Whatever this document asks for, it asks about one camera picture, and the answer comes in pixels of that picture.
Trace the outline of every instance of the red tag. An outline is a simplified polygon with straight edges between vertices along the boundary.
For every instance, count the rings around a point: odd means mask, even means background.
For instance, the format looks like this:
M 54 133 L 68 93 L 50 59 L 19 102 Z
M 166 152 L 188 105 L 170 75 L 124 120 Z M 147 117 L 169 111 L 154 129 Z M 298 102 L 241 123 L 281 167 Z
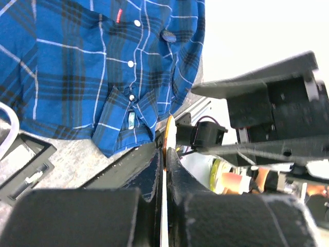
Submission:
M 122 9 L 119 9 L 118 16 L 117 16 L 117 23 L 120 22 L 121 14 L 122 14 Z

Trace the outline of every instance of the white cable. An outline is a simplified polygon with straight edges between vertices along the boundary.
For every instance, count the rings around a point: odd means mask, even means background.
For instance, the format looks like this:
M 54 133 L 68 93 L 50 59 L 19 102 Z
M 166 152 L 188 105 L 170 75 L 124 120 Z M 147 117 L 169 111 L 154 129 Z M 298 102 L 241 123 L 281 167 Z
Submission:
M 4 142 L 0 145 L 0 160 L 6 154 L 10 146 L 15 141 L 20 130 L 20 122 L 12 108 L 0 102 L 0 110 L 3 110 L 9 117 L 11 129 Z

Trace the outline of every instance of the shirt button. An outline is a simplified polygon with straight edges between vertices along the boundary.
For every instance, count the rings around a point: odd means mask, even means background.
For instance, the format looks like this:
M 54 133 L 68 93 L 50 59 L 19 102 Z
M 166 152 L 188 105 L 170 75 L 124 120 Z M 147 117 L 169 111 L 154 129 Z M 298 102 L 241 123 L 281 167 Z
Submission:
M 133 61 L 128 61 L 128 67 L 129 67 L 129 68 L 134 67 L 134 62 L 133 62 Z
M 139 20 L 134 20 L 134 24 L 136 27 L 140 27 L 140 21 Z
M 175 43 L 177 41 L 176 35 L 172 32 L 169 32 L 168 30 L 163 30 L 161 32 L 161 36 L 165 41 L 169 43 Z

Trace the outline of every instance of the white wall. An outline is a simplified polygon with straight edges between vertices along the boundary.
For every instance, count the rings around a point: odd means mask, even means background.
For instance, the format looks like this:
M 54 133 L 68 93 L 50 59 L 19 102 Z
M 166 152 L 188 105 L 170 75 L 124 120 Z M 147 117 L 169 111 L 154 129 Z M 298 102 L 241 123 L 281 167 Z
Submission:
M 206 0 L 204 81 L 313 50 L 329 83 L 329 1 Z

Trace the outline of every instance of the white button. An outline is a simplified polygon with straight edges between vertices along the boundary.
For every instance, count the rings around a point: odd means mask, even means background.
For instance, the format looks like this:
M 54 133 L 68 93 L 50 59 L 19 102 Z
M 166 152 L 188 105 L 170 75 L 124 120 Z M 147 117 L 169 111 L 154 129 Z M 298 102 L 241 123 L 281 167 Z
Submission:
M 134 24 L 136 25 L 136 27 L 140 27 L 140 21 L 139 20 L 134 20 Z
M 128 61 L 128 66 L 129 66 L 130 68 L 134 67 L 134 62 L 133 62 L 133 61 Z

